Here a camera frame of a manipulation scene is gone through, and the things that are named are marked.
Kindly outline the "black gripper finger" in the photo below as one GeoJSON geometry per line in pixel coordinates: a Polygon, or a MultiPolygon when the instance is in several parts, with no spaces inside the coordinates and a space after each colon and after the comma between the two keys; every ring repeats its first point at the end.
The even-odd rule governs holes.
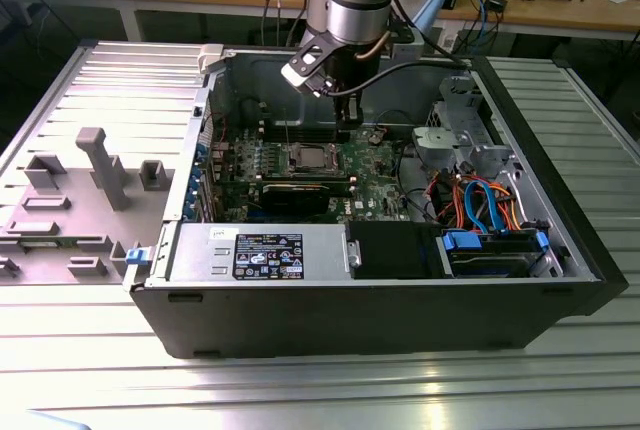
{"type": "Polygon", "coordinates": [[[345,143],[350,132],[362,125],[361,94],[337,98],[337,142],[345,143]]]}

